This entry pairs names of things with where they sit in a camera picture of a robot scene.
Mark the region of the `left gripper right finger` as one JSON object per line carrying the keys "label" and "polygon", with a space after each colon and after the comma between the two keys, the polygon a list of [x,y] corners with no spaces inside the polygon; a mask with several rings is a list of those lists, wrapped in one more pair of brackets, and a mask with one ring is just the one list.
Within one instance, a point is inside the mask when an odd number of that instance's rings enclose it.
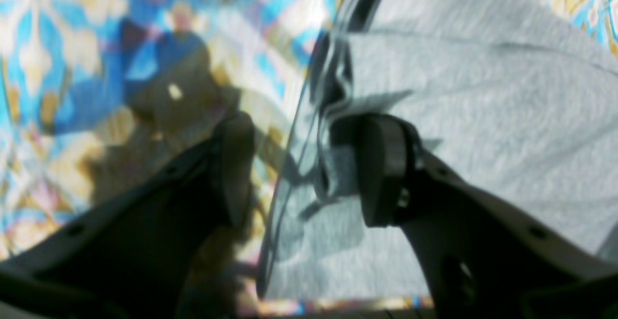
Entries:
{"label": "left gripper right finger", "polygon": [[399,227],[438,319],[615,319],[617,267],[461,179],[411,124],[360,117],[357,181],[368,227]]}

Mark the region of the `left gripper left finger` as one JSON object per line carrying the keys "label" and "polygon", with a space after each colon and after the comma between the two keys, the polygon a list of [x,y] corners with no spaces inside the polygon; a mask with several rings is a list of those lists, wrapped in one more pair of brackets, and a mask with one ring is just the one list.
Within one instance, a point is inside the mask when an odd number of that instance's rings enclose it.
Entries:
{"label": "left gripper left finger", "polygon": [[238,112],[141,187],[2,262],[2,303],[54,319],[171,319],[203,241],[246,214],[254,138]]}

